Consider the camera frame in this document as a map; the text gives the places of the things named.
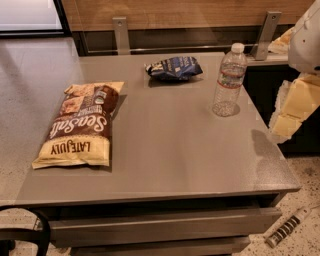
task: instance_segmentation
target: blue snack bag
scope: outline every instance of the blue snack bag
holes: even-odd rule
[[[194,57],[174,57],[146,66],[149,76],[161,81],[187,81],[203,73]]]

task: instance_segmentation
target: drawer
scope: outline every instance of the drawer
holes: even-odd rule
[[[242,251],[248,237],[159,242],[104,247],[73,248],[71,256],[198,256],[232,254]]]
[[[50,221],[56,247],[85,247],[217,237],[265,232],[279,217],[276,208],[183,211]]]

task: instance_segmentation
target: black cabinet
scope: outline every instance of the black cabinet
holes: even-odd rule
[[[244,87],[268,126],[278,89],[283,80],[293,81],[299,72],[288,65],[250,66],[247,69]],[[284,155],[320,155],[320,109],[317,109],[292,136],[279,144]]]

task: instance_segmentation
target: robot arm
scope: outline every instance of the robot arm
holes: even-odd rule
[[[316,0],[292,30],[289,66],[301,73],[320,75],[320,0]]]
[[[280,87],[269,127],[276,143],[283,143],[320,105],[320,0],[316,0],[292,30],[289,66],[301,72]]]

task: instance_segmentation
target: wooden panel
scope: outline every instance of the wooden panel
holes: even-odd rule
[[[276,208],[263,208],[51,221],[50,240],[84,247],[247,236],[265,232],[280,216]]]
[[[104,247],[74,248],[72,256],[198,256],[221,255],[242,251],[248,237],[185,240],[161,243],[111,245]]]
[[[112,30],[126,16],[128,29],[261,25],[266,11],[281,11],[279,24],[295,24],[313,0],[62,0],[72,31]]]

